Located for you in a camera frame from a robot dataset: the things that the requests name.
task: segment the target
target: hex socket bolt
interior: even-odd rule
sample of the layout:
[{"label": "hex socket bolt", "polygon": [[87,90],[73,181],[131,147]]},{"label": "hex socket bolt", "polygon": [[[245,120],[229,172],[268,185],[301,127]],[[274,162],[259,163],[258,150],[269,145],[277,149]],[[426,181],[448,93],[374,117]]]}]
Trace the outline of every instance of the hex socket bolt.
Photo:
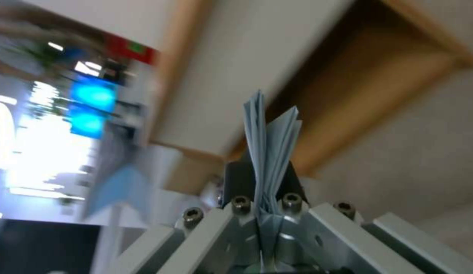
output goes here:
[{"label": "hex socket bolt", "polygon": [[333,207],[339,210],[343,215],[348,217],[348,219],[355,219],[355,206],[347,201],[339,201],[333,204]]},{"label": "hex socket bolt", "polygon": [[197,226],[201,220],[203,220],[204,213],[199,207],[191,207],[184,211],[182,219],[184,220],[184,227],[187,229],[193,229]]},{"label": "hex socket bolt", "polygon": [[296,193],[287,193],[282,198],[282,208],[292,213],[301,211],[302,198]]},{"label": "hex socket bolt", "polygon": [[232,199],[233,213],[245,215],[250,212],[250,199],[247,196],[235,196]]}]

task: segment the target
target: metal frame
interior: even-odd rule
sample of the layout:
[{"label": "metal frame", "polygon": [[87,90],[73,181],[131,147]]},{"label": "metal frame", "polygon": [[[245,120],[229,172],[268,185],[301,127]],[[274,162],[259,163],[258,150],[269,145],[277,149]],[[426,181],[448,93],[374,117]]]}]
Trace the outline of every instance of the metal frame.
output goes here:
[{"label": "metal frame", "polygon": [[473,262],[392,213],[364,228],[426,273],[473,273]]},{"label": "metal frame", "polygon": [[188,234],[159,274],[227,273],[236,264],[258,260],[254,208],[234,215],[232,205],[212,209]]},{"label": "metal frame", "polygon": [[127,248],[106,273],[155,273],[183,241],[180,230],[155,225]]},{"label": "metal frame", "polygon": [[326,270],[347,267],[355,274],[422,273],[329,204],[310,209],[296,228],[297,241]]}]

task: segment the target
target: silver metal part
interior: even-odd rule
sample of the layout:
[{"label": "silver metal part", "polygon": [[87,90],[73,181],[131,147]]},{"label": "silver metal part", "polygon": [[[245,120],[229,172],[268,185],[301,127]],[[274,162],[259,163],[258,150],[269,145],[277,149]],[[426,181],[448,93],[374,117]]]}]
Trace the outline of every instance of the silver metal part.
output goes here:
[{"label": "silver metal part", "polygon": [[232,199],[233,213],[244,215],[250,212],[250,199],[247,196],[236,196]]},{"label": "silver metal part", "polygon": [[201,220],[203,220],[204,213],[199,207],[188,208],[182,214],[182,219],[184,220],[184,227],[188,229],[193,229],[197,226]]},{"label": "silver metal part", "polygon": [[287,193],[282,198],[282,207],[285,211],[297,213],[301,211],[302,198],[296,193]]},{"label": "silver metal part", "polygon": [[364,228],[425,273],[473,273],[473,262],[392,213]]},{"label": "silver metal part", "polygon": [[339,201],[333,204],[333,207],[343,213],[348,219],[355,220],[355,206],[347,201]]},{"label": "silver metal part", "polygon": [[289,228],[304,251],[325,270],[360,273],[422,273],[329,204],[314,207]]},{"label": "silver metal part", "polygon": [[231,204],[212,209],[159,273],[226,273],[259,259],[254,214],[234,215]]},{"label": "silver metal part", "polygon": [[127,248],[106,273],[155,273],[183,241],[180,230],[155,225]]},{"label": "silver metal part", "polygon": [[[283,209],[283,201],[279,202],[279,206]],[[284,212],[284,219],[280,227],[277,243],[275,245],[275,260],[289,265],[296,264],[315,264],[314,260],[303,250],[301,245],[295,238],[298,231],[296,227],[299,225],[301,216],[309,210],[307,203],[303,202],[301,210],[293,213],[291,211]]]}]

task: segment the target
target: wooden beam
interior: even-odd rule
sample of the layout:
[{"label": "wooden beam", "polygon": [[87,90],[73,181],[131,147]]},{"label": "wooden beam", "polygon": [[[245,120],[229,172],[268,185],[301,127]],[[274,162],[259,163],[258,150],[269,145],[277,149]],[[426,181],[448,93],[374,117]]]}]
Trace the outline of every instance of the wooden beam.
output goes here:
[{"label": "wooden beam", "polygon": [[179,82],[187,68],[205,21],[209,17],[214,0],[178,0],[165,33],[164,46],[158,59],[157,87],[153,93],[155,109],[150,114],[145,139],[157,140],[157,133],[165,118],[165,111],[171,103]]},{"label": "wooden beam", "polygon": [[449,52],[456,54],[465,66],[473,67],[473,52],[410,0],[380,0],[403,19],[421,30]]}]

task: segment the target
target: light fixture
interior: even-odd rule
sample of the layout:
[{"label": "light fixture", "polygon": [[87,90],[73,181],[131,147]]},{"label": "light fixture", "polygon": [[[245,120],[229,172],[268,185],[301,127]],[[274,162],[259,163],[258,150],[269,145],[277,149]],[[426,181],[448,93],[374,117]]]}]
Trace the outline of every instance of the light fixture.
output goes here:
[{"label": "light fixture", "polygon": [[0,103],[0,169],[7,169],[15,142],[15,124],[10,109]]},{"label": "light fixture", "polygon": [[17,194],[17,195],[34,196],[34,197],[40,197],[40,198],[54,198],[54,199],[70,198],[74,200],[81,200],[81,201],[84,200],[84,198],[82,197],[69,196],[57,191],[46,191],[46,190],[29,189],[29,188],[21,188],[21,187],[10,188],[10,193]]},{"label": "light fixture", "polygon": [[49,84],[46,84],[44,82],[39,82],[39,81],[34,81],[35,85],[38,87],[38,88],[42,88],[42,89],[47,89],[47,90],[56,90],[57,88],[49,85]]},{"label": "light fixture", "polygon": [[92,76],[96,76],[96,77],[99,76],[99,71],[95,71],[88,68],[88,66],[86,66],[83,62],[80,62],[80,61],[78,61],[78,63],[74,67],[74,70],[85,73],[85,74],[89,74]]},{"label": "light fixture", "polygon": [[0,95],[0,102],[10,104],[10,105],[16,105],[17,104],[17,99],[12,98],[12,97],[8,97],[8,96],[4,96],[4,95]]},{"label": "light fixture", "polygon": [[94,68],[95,70],[101,70],[102,67],[96,63],[93,62],[85,62],[86,66]]},{"label": "light fixture", "polygon": [[48,42],[48,45],[51,46],[52,48],[55,48],[56,50],[59,50],[59,51],[63,51],[64,50],[64,47],[62,46],[59,46],[55,43],[52,43],[52,42]]}]

